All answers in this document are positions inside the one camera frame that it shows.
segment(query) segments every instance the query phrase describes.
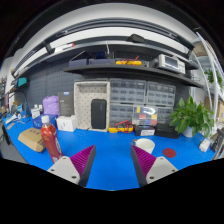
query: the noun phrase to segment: box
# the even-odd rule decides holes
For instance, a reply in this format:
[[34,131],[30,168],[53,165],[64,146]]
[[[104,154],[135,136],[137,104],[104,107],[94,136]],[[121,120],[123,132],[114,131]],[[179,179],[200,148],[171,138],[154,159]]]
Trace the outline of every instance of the box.
[[33,108],[31,109],[32,118],[36,118],[40,116],[40,109],[39,108]]
[[[206,97],[205,98],[205,103],[204,103],[205,107],[209,108],[210,111],[210,102],[209,102],[209,98]],[[218,109],[217,109],[217,114],[216,117],[219,119],[219,122],[223,122],[224,121],[224,103],[222,102],[218,102]]]
[[71,117],[59,117],[56,119],[58,130],[60,131],[75,131],[77,127],[76,116],[72,115]]
[[133,106],[132,124],[156,126],[158,109],[155,106]]
[[148,81],[146,104],[173,107],[175,94],[175,86]]
[[41,117],[48,115],[49,119],[50,119],[50,123],[54,125],[55,128],[57,128],[57,122],[56,122],[56,118],[58,117],[58,115],[54,115],[54,114],[41,114],[40,116],[34,118],[32,120],[33,122],[33,127],[37,128],[37,129],[41,129],[43,123],[41,121]]
[[136,136],[152,136],[155,133],[155,127],[150,125],[135,126],[134,132]]
[[89,64],[88,59],[79,59],[79,60],[69,61],[68,67],[83,66],[88,64]]
[[132,121],[133,105],[128,104],[110,104],[110,127],[114,128],[115,124],[122,121]]
[[29,128],[23,131],[20,133],[18,140],[36,152],[42,152],[45,148],[40,130],[36,128]]
[[110,79],[112,103],[145,104],[146,81]]
[[70,117],[74,115],[74,92],[58,93],[60,116]]
[[[93,99],[107,101],[106,128],[94,129],[91,125],[91,102]],[[110,83],[104,81],[81,81],[74,84],[74,110],[77,128],[107,132],[110,119]]]

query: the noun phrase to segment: green plant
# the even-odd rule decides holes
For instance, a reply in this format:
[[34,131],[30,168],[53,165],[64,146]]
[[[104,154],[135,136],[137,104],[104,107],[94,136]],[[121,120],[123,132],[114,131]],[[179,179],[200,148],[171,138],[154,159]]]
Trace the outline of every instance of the green plant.
[[[212,70],[208,69],[207,71],[205,71],[205,74],[208,75],[208,81],[212,84],[214,82],[214,77],[213,77]],[[217,76],[217,80],[218,80],[220,88],[223,89],[222,78],[219,76],[218,72],[216,72],[216,76]]]
[[213,111],[209,112],[208,108],[200,102],[197,105],[191,95],[185,102],[183,98],[179,100],[173,113],[170,114],[172,118],[170,126],[175,126],[175,131],[179,134],[184,132],[187,127],[192,128],[192,136],[199,131],[204,131],[204,137],[207,138],[214,127],[214,119],[212,118]]

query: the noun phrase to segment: bottle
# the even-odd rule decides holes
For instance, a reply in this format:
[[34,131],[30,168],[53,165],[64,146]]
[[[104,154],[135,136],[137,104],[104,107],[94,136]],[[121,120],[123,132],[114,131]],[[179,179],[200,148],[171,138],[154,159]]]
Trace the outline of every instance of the bottle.
[[55,163],[62,156],[64,156],[58,142],[57,130],[54,125],[50,123],[48,115],[42,116],[41,121],[43,123],[41,128],[41,137],[50,154],[51,160],[53,161],[53,163]]

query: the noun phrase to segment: shelf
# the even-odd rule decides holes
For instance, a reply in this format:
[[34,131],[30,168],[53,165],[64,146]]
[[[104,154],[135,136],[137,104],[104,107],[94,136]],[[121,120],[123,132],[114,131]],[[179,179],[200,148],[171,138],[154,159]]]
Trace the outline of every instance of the shelf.
[[133,65],[86,65],[86,66],[77,66],[72,68],[65,68],[64,72],[77,73],[77,74],[135,74],[142,76],[154,76],[163,79],[169,79],[178,83],[182,83],[187,86],[203,88],[202,85],[194,82],[193,80],[184,77],[180,74],[175,74],[167,71],[163,71],[155,68],[148,68],[143,66],[133,66]]
[[[167,56],[176,56],[180,61],[185,63],[186,70],[194,70],[198,69],[198,65],[195,62],[191,62],[185,57],[174,53],[170,49],[161,48],[158,46],[153,46],[150,44],[142,45],[135,44],[126,41],[109,41],[109,49],[110,51],[123,51],[123,52],[135,52],[136,54],[149,54],[150,59],[152,60],[155,57],[158,57],[159,54],[165,54]],[[16,75],[16,78],[25,77],[28,75],[28,71],[31,68],[39,67],[46,63],[52,63],[57,60],[62,60],[64,58],[72,58],[75,55],[79,54],[82,51],[93,52],[93,51],[107,51],[106,41],[96,41],[85,44],[79,44],[75,47],[67,48],[63,51],[53,53],[51,55],[44,54],[41,57],[35,59],[30,64],[28,64],[24,69],[19,71]]]

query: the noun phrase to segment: purple bag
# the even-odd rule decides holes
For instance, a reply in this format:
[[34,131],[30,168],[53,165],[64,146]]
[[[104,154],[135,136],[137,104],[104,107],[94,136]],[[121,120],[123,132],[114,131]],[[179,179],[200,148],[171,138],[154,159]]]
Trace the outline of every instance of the purple bag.
[[59,115],[58,96],[46,96],[43,99],[43,107],[45,114]]

